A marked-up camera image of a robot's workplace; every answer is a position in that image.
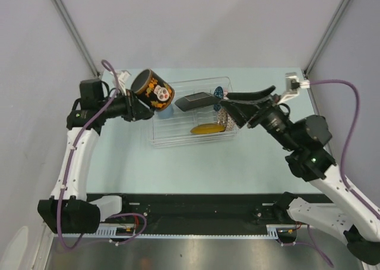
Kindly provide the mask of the brown white patterned bowl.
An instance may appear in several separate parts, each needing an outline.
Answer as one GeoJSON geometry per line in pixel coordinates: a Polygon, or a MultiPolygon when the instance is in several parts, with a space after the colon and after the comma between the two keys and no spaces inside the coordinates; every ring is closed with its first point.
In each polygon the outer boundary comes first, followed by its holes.
{"type": "Polygon", "coordinates": [[[217,123],[224,126],[225,132],[234,130],[236,124],[232,117],[227,113],[224,108],[221,108],[217,113],[217,123]]]}

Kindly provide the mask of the blue patterned bowl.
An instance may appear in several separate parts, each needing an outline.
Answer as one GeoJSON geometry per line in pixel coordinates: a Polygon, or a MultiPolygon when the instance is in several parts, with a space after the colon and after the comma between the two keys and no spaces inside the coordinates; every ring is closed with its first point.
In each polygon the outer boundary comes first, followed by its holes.
{"type": "MultiPolygon", "coordinates": [[[[219,99],[226,99],[227,98],[227,94],[228,94],[228,91],[226,89],[224,89],[223,87],[221,86],[218,86],[215,90],[214,90],[214,96],[219,98],[219,99]]],[[[221,106],[219,104],[215,104],[213,106],[213,109],[218,112],[220,109],[221,109],[221,106]]]]}

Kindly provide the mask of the dark green red-rimmed mug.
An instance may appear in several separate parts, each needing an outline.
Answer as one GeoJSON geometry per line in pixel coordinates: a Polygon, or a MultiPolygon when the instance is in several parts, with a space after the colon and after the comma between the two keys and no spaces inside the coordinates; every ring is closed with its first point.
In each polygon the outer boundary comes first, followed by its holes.
{"type": "Polygon", "coordinates": [[[158,112],[168,108],[175,96],[175,89],[151,69],[145,69],[136,76],[131,91],[149,108],[158,112]]]}

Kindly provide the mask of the yellow round patterned plate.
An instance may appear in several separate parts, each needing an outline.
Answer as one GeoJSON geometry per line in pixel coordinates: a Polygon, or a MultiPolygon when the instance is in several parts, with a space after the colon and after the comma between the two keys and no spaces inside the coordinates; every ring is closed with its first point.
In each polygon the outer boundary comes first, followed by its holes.
{"type": "Polygon", "coordinates": [[[225,131],[225,126],[217,123],[205,123],[191,129],[191,133],[195,135],[214,134],[225,131]]]}

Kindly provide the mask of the light blue cup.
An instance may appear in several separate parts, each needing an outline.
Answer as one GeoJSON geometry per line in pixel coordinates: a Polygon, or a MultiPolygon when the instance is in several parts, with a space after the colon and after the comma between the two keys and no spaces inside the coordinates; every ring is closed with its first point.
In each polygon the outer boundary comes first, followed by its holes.
{"type": "Polygon", "coordinates": [[[173,106],[170,104],[164,110],[158,111],[157,116],[159,119],[170,119],[174,114],[173,106]]]}

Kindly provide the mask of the black square floral plate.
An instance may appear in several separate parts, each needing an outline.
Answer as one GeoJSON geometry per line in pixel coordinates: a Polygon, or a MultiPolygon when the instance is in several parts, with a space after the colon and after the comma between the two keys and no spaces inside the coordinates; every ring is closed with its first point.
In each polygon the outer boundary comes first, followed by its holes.
{"type": "Polygon", "coordinates": [[[181,111],[187,112],[218,104],[220,100],[220,98],[214,96],[213,94],[199,92],[179,98],[175,101],[175,105],[180,108],[181,111]]]}

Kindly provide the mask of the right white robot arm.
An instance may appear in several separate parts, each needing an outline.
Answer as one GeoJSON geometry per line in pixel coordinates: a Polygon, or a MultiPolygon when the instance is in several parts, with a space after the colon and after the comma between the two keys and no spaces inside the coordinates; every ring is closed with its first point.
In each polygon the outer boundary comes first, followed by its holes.
{"type": "Polygon", "coordinates": [[[291,173],[320,190],[340,209],[339,213],[330,212],[285,192],[274,208],[275,219],[312,225],[345,244],[358,260],[379,264],[379,208],[344,182],[336,160],[324,148],[332,137],[325,118],[310,115],[292,122],[271,100],[221,100],[220,105],[240,128],[261,125],[290,151],[285,160],[291,173]]]}

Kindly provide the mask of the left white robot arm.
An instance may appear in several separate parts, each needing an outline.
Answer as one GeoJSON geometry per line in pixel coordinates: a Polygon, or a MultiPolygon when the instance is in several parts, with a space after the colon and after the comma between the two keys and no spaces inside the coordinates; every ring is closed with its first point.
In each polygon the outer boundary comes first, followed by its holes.
{"type": "MultiPolygon", "coordinates": [[[[134,221],[137,235],[145,232],[149,221],[146,215],[133,211],[123,203],[121,195],[104,195],[98,200],[87,199],[87,177],[95,146],[103,125],[109,119],[122,118],[127,122],[149,120],[156,113],[170,109],[174,89],[157,76],[145,82],[134,82],[127,89],[115,80],[114,90],[99,79],[80,82],[80,97],[67,117],[67,143],[61,172],[49,199],[41,200],[37,210],[43,221],[58,236],[64,234],[93,234],[105,220],[120,223],[134,221]]],[[[211,147],[209,151],[178,151],[153,154],[122,141],[132,155],[129,169],[141,182],[164,181],[162,192],[174,192],[189,183],[189,194],[209,191],[219,183],[228,192],[242,190],[243,182],[259,167],[257,155],[249,155],[240,145],[211,147]]]]}

